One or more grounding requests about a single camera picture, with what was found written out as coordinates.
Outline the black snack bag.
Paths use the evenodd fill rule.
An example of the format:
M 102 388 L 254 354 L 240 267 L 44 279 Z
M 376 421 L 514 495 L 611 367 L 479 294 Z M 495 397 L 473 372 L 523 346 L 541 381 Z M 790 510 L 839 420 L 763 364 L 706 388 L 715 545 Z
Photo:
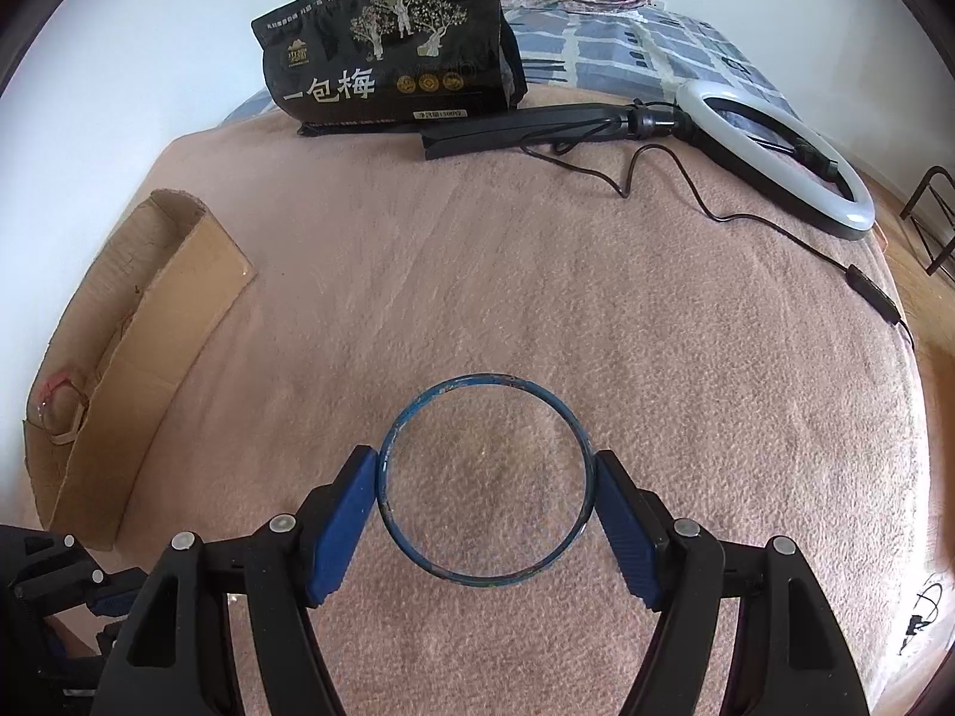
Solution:
M 273 104 L 316 131 L 486 118 L 528 90 L 500 0 L 295 0 L 251 31 Z

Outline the black metal rack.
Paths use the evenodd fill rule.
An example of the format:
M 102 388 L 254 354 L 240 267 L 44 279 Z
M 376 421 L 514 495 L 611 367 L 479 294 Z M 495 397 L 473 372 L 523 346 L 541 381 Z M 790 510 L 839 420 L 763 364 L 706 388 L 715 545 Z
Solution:
M 900 210 L 928 256 L 926 273 L 940 273 L 953 283 L 953 175 L 942 165 L 932 165 L 921 176 Z

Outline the pink fleece blanket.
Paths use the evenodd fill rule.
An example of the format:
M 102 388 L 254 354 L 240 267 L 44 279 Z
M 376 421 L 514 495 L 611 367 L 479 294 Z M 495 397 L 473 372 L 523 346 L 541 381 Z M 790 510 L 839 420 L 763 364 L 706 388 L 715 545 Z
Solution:
M 621 200 L 520 152 L 425 162 L 416 136 L 306 139 L 278 112 L 173 141 L 131 205 L 199 197 L 257 276 L 173 399 L 104 559 L 148 566 L 183 529 L 243 535 L 427 386 L 512 374 L 675 514 L 795 538 L 874 705 L 928 543 L 910 346 L 826 264 L 703 217 L 665 153 L 637 170 Z M 580 507 L 573 438 L 528 397 L 455 391 L 398 443 L 396 513 L 442 519 L 409 495 L 446 482 L 445 519 L 475 532 L 434 543 L 475 543 L 495 570 L 539 558 L 515 548 L 547 547 Z M 460 588 L 372 514 L 314 627 L 348 714 L 617 714 L 654 616 L 616 565 L 591 524 L 527 584 Z

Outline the black tripod stand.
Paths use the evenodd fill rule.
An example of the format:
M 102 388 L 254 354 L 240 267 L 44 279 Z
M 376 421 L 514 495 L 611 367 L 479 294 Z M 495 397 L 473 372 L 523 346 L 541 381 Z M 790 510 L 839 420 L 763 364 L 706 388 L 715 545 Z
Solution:
M 421 131 L 427 160 L 537 144 L 646 141 L 685 137 L 689 116 L 675 104 L 565 104 L 513 110 L 489 118 L 445 121 Z

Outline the brown cardboard box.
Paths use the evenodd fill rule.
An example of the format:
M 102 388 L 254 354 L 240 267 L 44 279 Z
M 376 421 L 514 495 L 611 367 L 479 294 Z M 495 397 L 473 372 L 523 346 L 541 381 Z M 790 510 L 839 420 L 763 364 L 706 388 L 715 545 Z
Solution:
M 152 192 L 116 226 L 27 395 L 24 463 L 44 529 L 113 547 L 171 401 L 254 275 L 188 192 Z

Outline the blue patterned bedsheet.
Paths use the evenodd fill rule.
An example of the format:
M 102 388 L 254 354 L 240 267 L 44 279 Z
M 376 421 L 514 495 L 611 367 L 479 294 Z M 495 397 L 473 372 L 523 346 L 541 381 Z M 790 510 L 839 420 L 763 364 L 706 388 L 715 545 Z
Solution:
M 727 37 L 689 16 L 655 7 L 610 15 L 560 5 L 510 8 L 503 15 L 520 48 L 528 91 L 541 84 L 662 102 L 683 82 L 700 79 L 749 92 L 779 109 L 788 105 Z M 267 87 L 256 98 L 277 107 Z

